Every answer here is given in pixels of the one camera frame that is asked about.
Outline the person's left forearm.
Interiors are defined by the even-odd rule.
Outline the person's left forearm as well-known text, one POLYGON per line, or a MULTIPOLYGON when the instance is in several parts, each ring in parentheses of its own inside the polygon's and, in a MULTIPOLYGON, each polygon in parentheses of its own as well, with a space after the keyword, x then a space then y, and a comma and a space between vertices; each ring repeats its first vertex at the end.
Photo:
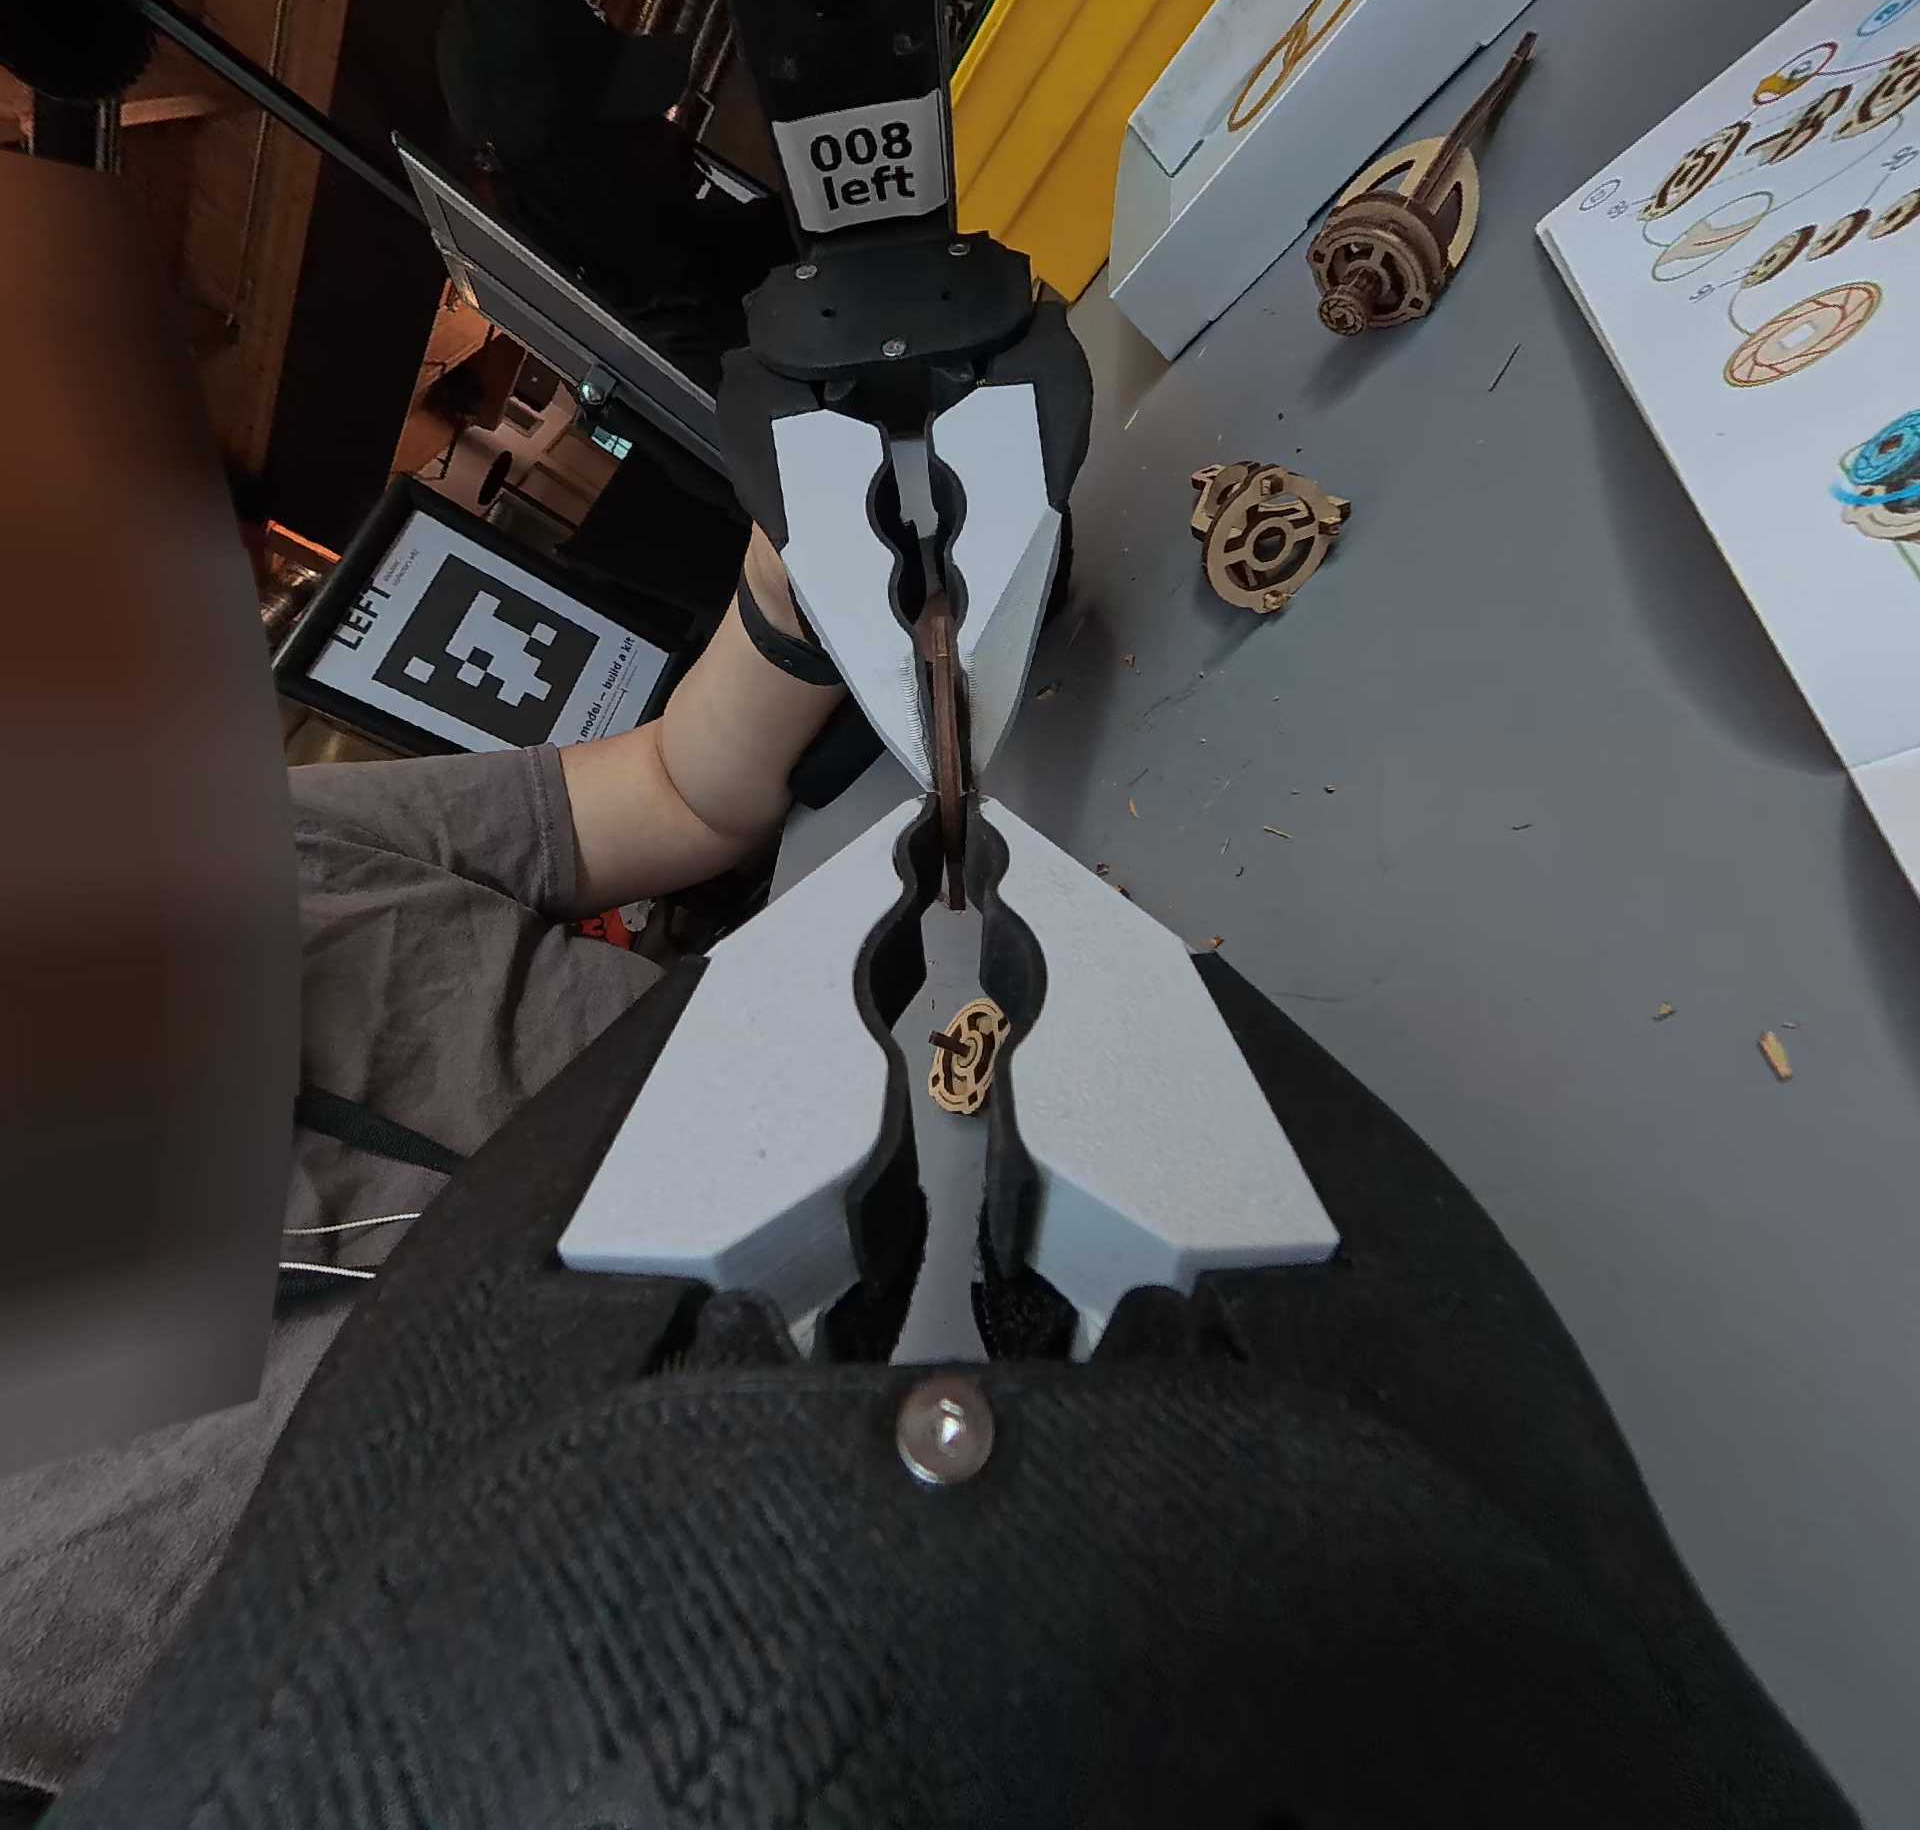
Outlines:
POLYGON ((596 915, 732 870, 774 837, 790 806, 785 759, 724 709, 707 651, 660 717, 560 749, 574 836, 571 915, 596 915))

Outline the small wooden gear with axle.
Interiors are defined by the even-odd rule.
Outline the small wooden gear with axle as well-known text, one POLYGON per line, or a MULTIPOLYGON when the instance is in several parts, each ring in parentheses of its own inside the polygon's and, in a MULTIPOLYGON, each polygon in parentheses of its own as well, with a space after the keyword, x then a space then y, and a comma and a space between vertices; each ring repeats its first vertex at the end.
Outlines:
POLYGON ((928 1093, 937 1108, 953 1117, 980 1114, 991 1096, 1009 1020, 991 996, 978 996, 931 1032, 928 1093))

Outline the black round fixture on pole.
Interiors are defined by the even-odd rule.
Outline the black round fixture on pole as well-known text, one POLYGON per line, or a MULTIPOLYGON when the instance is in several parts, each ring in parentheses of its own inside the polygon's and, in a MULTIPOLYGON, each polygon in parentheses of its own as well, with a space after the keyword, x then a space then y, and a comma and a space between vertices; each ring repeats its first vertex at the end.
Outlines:
POLYGON ((158 36, 413 220, 425 219, 417 199, 321 109, 173 0, 2 0, 2 65, 31 90, 35 155, 105 168, 103 113, 118 112, 158 36))

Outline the grey framed panel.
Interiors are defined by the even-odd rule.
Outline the grey framed panel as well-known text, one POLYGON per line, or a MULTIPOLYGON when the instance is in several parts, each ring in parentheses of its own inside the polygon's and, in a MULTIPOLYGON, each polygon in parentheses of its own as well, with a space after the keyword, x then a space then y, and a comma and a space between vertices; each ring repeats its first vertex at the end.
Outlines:
POLYGON ((583 402, 625 402, 717 456, 722 355, 786 249, 777 198, 671 125, 656 158, 590 132, 532 163, 458 172, 393 144, 458 296, 583 402))

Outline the person's left hand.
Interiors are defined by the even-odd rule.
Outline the person's left hand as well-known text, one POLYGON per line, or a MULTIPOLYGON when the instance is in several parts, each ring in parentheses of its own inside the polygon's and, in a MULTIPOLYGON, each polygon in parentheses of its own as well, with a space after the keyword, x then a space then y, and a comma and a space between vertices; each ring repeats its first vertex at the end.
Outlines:
POLYGON ((774 663, 741 614, 741 595, 752 598, 754 620, 775 643, 804 643, 810 659, 826 653, 808 639, 805 618, 780 550, 758 524, 751 529, 741 578, 710 653, 717 663, 722 706, 743 714, 745 736, 765 739, 769 751, 785 759, 780 769, 790 769, 847 701, 848 690, 838 682, 812 683, 774 663))

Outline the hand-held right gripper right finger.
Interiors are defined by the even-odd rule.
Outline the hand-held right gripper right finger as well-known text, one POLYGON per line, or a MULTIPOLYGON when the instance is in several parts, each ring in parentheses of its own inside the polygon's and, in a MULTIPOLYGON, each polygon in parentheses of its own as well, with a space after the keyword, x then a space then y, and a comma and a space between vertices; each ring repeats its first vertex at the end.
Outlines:
POLYGON ((994 799, 976 807, 976 907, 1005 1015, 976 1287, 997 1357, 1085 1361, 1136 1289, 1335 1256, 1177 933, 994 799))

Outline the white instruction booklet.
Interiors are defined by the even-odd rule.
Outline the white instruction booklet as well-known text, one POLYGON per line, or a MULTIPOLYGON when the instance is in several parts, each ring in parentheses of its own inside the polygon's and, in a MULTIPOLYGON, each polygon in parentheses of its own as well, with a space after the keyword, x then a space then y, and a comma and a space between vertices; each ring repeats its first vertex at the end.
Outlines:
POLYGON ((1538 238, 1917 882, 1917 0, 1809 0, 1538 238))

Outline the round brown wooden disc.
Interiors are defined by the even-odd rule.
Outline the round brown wooden disc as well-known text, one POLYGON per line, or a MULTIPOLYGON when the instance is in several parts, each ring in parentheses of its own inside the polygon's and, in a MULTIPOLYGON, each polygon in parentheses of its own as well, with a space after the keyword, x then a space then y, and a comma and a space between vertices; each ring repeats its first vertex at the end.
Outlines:
POLYGON ((946 901, 962 913, 967 891, 969 762, 964 749, 962 671, 956 618, 946 586, 932 590, 916 620, 916 648, 931 709, 932 794, 939 807, 946 901))

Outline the wooden gear assembly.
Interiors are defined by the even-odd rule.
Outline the wooden gear assembly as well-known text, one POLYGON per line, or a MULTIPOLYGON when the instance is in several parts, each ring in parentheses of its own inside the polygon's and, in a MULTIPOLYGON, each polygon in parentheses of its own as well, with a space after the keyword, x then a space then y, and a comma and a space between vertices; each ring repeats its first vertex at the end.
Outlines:
POLYGON ((1213 593, 1257 614, 1288 606, 1353 515, 1313 477, 1260 461, 1209 464, 1189 485, 1189 529, 1213 593))

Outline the yellow plastic bin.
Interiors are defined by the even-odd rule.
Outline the yellow plastic bin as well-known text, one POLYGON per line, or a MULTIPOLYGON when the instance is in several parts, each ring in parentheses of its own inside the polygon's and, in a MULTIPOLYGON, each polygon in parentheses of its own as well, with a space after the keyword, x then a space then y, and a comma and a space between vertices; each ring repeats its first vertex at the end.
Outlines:
POLYGON ((1130 115, 1216 0, 994 0, 952 76, 957 225, 1073 301, 1107 260, 1130 115))

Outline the framed black white marker sign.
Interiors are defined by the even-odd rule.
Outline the framed black white marker sign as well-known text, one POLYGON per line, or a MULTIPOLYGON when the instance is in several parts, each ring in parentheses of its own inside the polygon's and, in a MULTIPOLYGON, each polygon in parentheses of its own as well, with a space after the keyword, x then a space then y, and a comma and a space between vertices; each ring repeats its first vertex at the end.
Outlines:
POLYGON ((272 671, 283 697, 410 756, 573 745, 658 715, 706 630, 405 476, 272 671))

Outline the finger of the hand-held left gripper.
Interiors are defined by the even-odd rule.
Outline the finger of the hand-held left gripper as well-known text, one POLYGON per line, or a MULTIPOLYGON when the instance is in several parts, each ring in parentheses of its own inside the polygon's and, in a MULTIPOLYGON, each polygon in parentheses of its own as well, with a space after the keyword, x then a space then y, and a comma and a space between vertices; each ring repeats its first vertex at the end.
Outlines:
POLYGON ((772 440, 796 598, 885 748, 928 789, 921 663, 874 510, 889 443, 877 424, 826 409, 780 415, 772 440))
POLYGON ((1063 536, 1046 487, 1036 387, 976 387, 931 424, 931 455, 962 498, 948 568, 964 590, 956 657, 969 759, 983 776, 1021 714, 1063 536))

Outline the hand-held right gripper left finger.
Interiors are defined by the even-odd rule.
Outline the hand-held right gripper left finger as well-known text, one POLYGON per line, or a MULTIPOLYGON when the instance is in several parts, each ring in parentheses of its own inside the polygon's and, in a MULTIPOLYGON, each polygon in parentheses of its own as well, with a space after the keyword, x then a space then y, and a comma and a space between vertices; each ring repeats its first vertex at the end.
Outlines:
POLYGON ((691 1280, 887 1363, 924 1263, 910 1074, 924 804, 889 810, 698 959, 560 1240, 563 1266, 691 1280))

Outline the wooden drum assembly with lever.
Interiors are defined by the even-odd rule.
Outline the wooden drum assembly with lever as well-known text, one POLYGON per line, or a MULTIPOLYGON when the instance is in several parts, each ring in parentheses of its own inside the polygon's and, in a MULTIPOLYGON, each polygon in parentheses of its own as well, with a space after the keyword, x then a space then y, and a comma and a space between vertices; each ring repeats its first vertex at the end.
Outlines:
POLYGON ((1339 193, 1308 249, 1329 330, 1397 328, 1445 296, 1478 222, 1476 151, 1513 101, 1536 40, 1523 34, 1448 138, 1397 146, 1339 193))

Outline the white cardboard box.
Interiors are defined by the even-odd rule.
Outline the white cardboard box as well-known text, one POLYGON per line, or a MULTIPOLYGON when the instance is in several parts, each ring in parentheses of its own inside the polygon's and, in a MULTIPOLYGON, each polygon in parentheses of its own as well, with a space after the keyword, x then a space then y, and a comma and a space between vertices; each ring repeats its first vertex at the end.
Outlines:
POLYGON ((1107 282, 1168 360, 1532 0, 1216 0, 1138 103, 1107 282))

